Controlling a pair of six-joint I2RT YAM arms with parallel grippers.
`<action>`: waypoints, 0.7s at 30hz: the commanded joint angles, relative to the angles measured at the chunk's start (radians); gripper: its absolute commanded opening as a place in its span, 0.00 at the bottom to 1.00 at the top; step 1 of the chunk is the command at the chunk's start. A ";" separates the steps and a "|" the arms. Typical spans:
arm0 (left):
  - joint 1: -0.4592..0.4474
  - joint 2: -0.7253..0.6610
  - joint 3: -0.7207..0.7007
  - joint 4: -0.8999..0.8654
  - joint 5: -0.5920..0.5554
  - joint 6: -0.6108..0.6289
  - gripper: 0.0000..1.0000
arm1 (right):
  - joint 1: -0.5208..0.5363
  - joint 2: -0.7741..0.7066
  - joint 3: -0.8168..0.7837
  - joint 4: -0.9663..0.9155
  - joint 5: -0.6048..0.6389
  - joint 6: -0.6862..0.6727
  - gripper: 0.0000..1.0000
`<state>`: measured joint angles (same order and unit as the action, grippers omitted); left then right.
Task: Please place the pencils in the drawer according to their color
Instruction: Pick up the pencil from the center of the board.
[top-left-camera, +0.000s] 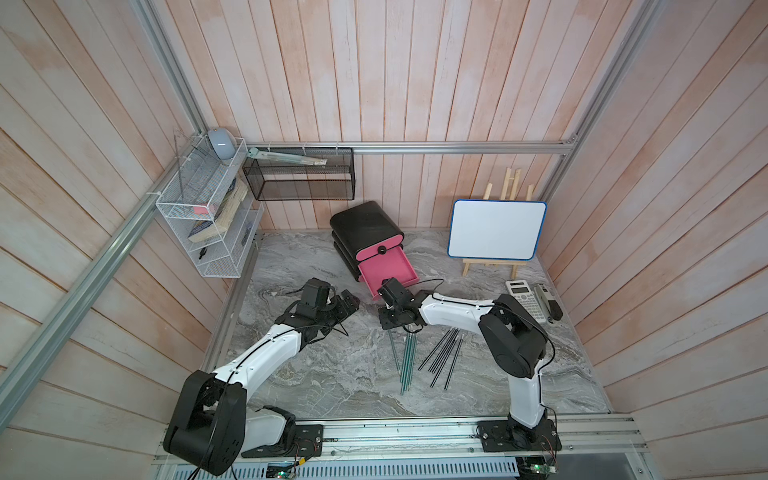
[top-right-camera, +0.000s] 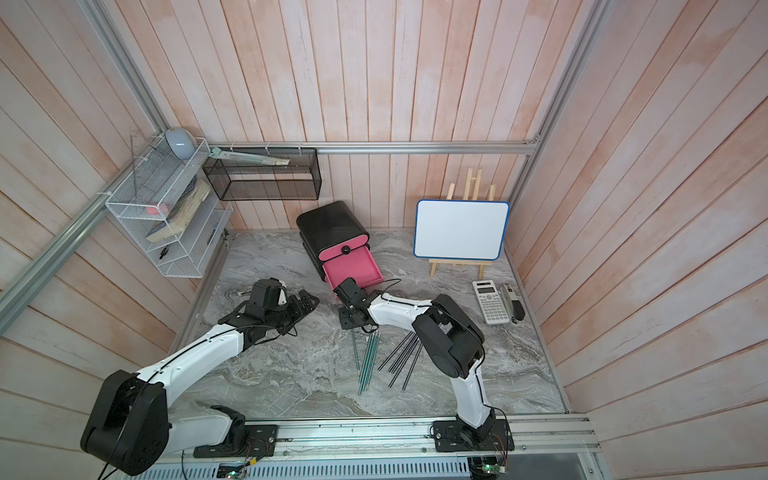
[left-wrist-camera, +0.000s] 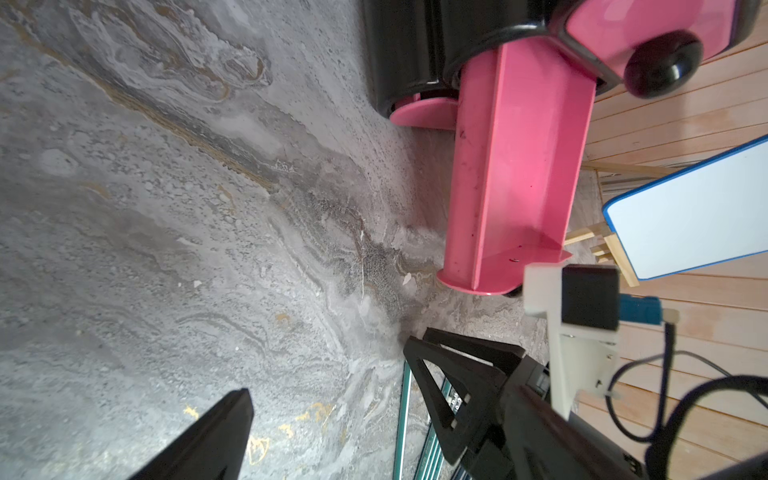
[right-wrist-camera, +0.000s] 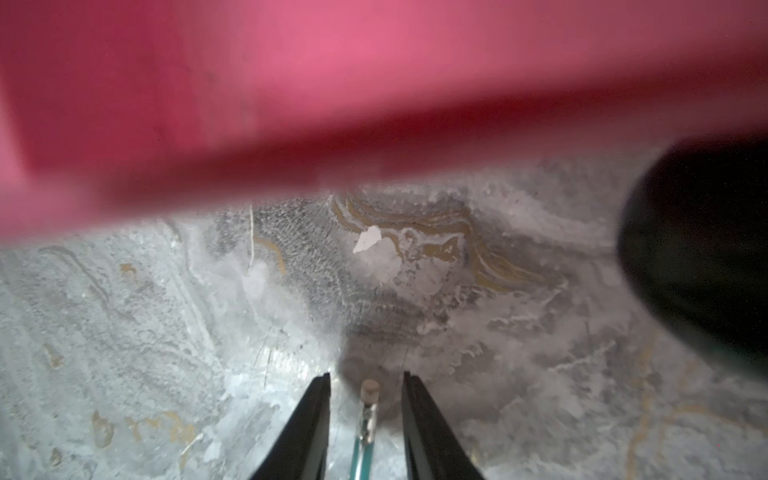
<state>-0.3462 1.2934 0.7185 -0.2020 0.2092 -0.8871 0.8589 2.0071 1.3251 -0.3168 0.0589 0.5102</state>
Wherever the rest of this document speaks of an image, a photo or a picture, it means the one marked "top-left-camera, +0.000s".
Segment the black drawer cabinet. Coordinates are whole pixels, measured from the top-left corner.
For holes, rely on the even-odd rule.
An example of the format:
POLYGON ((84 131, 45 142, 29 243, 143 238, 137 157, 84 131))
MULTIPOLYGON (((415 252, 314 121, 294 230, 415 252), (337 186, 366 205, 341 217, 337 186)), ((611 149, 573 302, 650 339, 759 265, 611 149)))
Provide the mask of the black drawer cabinet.
POLYGON ((403 231, 375 201, 367 201, 334 214, 330 219, 333 246, 356 281, 361 272, 355 254, 365 247, 403 231))

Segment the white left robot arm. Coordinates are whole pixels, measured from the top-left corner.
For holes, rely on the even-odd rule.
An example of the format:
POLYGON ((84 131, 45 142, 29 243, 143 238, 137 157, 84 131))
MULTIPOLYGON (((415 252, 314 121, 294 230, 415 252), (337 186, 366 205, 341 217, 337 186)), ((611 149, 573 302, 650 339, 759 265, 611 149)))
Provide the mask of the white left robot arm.
POLYGON ((354 315, 360 299, 317 278, 298 292, 301 297, 245 352, 212 372, 187 377, 162 442, 166 453, 218 476, 242 455, 300 450, 293 414, 275 406, 249 411, 249 401, 285 362, 354 315))

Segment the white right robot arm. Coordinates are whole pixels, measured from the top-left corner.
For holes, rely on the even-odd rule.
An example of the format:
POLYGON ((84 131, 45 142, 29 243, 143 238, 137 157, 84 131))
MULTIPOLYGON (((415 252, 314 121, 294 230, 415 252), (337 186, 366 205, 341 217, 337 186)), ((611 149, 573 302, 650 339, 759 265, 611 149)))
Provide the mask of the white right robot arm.
POLYGON ((511 425, 531 431, 545 417, 540 372, 550 338, 511 295, 468 300, 434 291, 412 293, 390 278, 378 289, 385 306, 379 320, 385 330, 415 325, 447 326, 480 335, 496 364, 507 374, 511 425))

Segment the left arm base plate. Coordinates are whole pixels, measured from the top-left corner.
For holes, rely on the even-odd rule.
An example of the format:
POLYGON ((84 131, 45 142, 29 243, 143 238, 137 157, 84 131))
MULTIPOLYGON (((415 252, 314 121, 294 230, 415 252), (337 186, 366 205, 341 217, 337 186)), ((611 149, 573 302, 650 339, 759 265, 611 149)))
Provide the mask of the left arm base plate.
POLYGON ((241 453, 243 458, 302 457, 313 458, 322 454, 324 426, 307 424, 289 426, 274 445, 261 446, 241 453))

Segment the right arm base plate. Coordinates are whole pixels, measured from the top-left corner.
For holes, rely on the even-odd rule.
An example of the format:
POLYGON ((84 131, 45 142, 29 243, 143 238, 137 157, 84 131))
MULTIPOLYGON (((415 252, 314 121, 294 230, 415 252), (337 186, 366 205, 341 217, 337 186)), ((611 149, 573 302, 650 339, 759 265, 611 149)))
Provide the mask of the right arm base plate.
POLYGON ((511 417, 503 421, 480 421, 476 427, 486 453, 542 451, 559 452, 562 443, 555 422, 543 417, 539 424, 529 429, 511 417))

